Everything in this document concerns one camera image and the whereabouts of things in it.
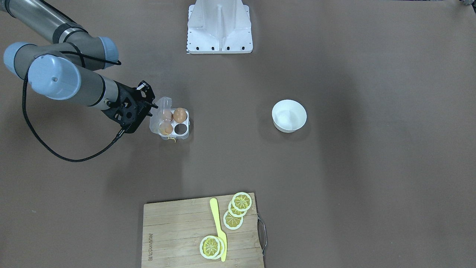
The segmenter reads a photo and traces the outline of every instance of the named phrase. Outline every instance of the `lime slice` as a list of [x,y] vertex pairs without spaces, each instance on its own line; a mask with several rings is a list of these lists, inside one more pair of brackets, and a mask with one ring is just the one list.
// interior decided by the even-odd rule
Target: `lime slice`
[[237,211],[245,212],[251,207],[251,197],[244,192],[236,193],[231,199],[231,205]]
[[218,237],[206,236],[200,242],[200,254],[207,259],[213,259],[220,253],[220,240]]
[[219,237],[217,237],[217,238],[218,238],[218,240],[220,240],[220,254],[218,254],[213,259],[221,258],[221,255],[223,255],[223,253],[225,253],[225,242],[221,238],[219,238]]
[[223,224],[230,230],[236,230],[243,224],[243,217],[233,217],[229,211],[227,211],[223,215]]
[[243,217],[247,211],[238,211],[234,206],[231,205],[231,201],[230,201],[230,203],[228,204],[228,212],[233,217],[240,218],[240,217]]

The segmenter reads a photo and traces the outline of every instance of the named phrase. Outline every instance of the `egg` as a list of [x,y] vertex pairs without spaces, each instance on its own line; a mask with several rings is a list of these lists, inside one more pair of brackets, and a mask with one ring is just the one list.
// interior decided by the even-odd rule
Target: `egg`
[[170,122],[162,122],[159,125],[159,132],[162,135],[170,135],[174,131],[172,124]]
[[162,113],[159,113],[159,117],[161,121],[165,122],[172,122],[174,116],[170,110],[164,110]]
[[174,111],[174,120],[177,123],[183,123],[187,119],[187,112],[184,108],[177,108]]

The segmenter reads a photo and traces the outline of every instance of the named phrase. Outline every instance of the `yellow plastic knife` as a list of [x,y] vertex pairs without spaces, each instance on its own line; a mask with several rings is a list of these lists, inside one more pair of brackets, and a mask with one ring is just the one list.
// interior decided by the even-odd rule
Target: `yellow plastic knife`
[[213,214],[213,219],[215,220],[215,227],[217,227],[217,234],[218,237],[225,242],[225,252],[221,255],[221,261],[225,261],[227,259],[227,250],[228,250],[228,242],[227,242],[227,234],[221,230],[220,224],[220,211],[218,210],[218,201],[216,198],[210,199],[210,208],[211,213]]

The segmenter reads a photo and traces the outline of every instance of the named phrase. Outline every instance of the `wooden cutting board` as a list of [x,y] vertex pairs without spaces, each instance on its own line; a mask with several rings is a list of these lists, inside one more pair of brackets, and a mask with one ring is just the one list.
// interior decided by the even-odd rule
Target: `wooden cutting board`
[[217,235],[209,203],[213,196],[145,204],[142,268],[264,268],[255,195],[249,195],[252,206],[237,230],[230,230],[223,224],[223,215],[233,195],[214,196],[218,200],[221,229],[228,239],[225,262],[205,259],[199,250],[202,238]]

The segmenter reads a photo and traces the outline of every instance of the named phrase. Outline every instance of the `small white cup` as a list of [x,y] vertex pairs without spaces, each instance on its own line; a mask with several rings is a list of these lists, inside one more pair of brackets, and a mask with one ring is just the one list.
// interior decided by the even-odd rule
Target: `small white cup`
[[307,113],[304,107],[293,100],[282,100],[271,111],[274,126],[285,133],[295,132],[306,123]]

